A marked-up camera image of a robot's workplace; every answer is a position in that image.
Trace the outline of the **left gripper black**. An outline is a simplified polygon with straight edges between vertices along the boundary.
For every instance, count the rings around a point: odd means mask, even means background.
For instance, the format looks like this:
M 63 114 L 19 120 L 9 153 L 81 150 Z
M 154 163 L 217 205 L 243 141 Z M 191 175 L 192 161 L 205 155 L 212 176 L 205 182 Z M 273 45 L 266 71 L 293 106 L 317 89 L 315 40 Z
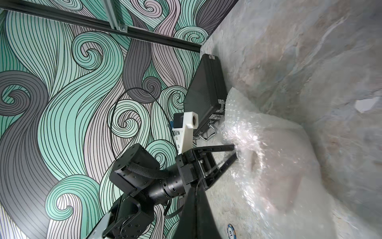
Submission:
M 190 190 L 174 239 L 221 238 L 204 189 L 211 188 L 237 160 L 235 153 L 219 166 L 212 153 L 234 150 L 233 144 L 204 146 L 190 149 L 175 158 L 183 186 Z

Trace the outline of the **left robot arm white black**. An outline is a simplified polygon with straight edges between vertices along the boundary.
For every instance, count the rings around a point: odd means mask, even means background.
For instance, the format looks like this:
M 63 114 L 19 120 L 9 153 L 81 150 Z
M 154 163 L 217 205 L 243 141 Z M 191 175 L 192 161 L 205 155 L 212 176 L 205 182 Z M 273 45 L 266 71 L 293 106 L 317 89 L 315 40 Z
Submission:
M 90 239 L 137 239 L 154 221 L 154 207 L 171 206 L 185 196 L 174 238 L 218 239 L 206 191 L 236 161 L 235 147 L 215 145 L 192 148 L 176 156 L 162 170 L 140 144 L 129 148 L 112 166 L 110 181 L 122 191 L 110 210 L 89 233 Z

